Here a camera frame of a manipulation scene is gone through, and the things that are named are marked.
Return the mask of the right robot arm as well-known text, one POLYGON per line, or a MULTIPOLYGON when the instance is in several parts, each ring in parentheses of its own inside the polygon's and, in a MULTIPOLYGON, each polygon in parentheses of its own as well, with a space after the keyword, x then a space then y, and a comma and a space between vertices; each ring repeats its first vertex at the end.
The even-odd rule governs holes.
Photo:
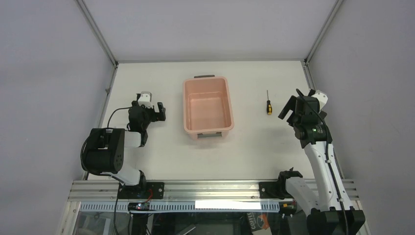
POLYGON ((354 207, 342 182, 335 160, 333 139, 324 121, 322 108, 326 94, 310 90, 304 95, 299 89, 291 96, 278 117, 293 127, 313 170, 317 193, 305 183, 298 172, 289 170, 283 176, 283 191, 299 204, 306 215, 310 235, 355 235, 366 221, 362 210, 354 207))

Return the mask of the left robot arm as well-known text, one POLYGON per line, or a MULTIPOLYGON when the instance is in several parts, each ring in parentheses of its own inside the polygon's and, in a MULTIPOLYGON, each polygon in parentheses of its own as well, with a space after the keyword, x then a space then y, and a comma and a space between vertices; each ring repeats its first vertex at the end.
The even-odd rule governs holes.
POLYGON ((158 102, 157 107, 158 111, 152 104, 145 106, 133 101, 129 107, 115 109, 107 126, 93 128, 85 139, 80 150, 82 168, 92 175, 109 176, 123 186, 144 187, 144 172, 125 163, 124 150, 144 147, 148 140, 147 129, 150 123, 166 120, 163 103, 158 102), (126 128, 110 127, 113 115, 121 110, 128 111, 126 128))

